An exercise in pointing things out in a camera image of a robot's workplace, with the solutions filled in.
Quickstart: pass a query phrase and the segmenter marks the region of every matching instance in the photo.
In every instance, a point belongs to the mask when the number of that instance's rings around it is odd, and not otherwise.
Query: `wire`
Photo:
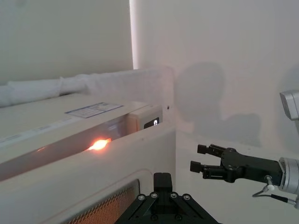
[[[273,199],[276,199],[276,200],[279,200],[279,201],[282,201],[282,202],[285,202],[285,203],[289,203],[289,204],[292,204],[292,205],[294,205],[294,203],[296,203],[292,199],[288,199],[287,197],[282,197],[282,196],[279,196],[279,195],[274,195],[274,194],[271,194],[271,195],[261,195],[261,193],[263,193],[263,192],[265,192],[265,191],[261,190],[259,192],[256,192],[255,194],[252,195],[252,197],[271,197]]]
[[[270,195],[261,195],[261,193],[263,193],[264,191],[261,190],[259,192],[256,192],[255,194],[253,194],[253,197],[271,197]]]

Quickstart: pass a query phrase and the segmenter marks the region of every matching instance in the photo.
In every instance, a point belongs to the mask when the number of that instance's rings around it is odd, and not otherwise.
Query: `white wall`
[[[177,190],[219,222],[297,222],[290,205],[251,198],[263,184],[202,180],[189,166],[191,159],[219,163],[196,155],[198,143],[299,159],[299,134],[279,97],[299,89],[299,1],[131,1],[137,67],[176,70]]]
[[[0,84],[131,68],[128,0],[0,0]]]
[[[134,2],[137,66],[176,69],[180,130],[299,154],[279,97],[299,89],[299,1]]]

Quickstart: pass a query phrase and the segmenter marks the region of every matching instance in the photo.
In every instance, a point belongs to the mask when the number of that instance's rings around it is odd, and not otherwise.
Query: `label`
[[[54,130],[56,128],[68,125],[68,124],[72,124],[74,122],[77,122],[79,120],[82,120],[82,118],[65,118],[59,121],[56,121],[54,123],[42,126],[42,127],[38,127],[38,128],[34,128],[31,130],[27,130],[12,136],[8,136],[8,137],[4,137],[4,138],[0,138],[0,148],[4,147],[4,146],[8,146],[10,144],[25,140],[25,139],[29,139],[33,136]]]
[[[99,115],[101,113],[105,113],[117,109],[122,106],[123,105],[118,105],[118,104],[98,103],[98,104],[82,107],[76,110],[68,111],[65,113],[76,117],[90,118]]]

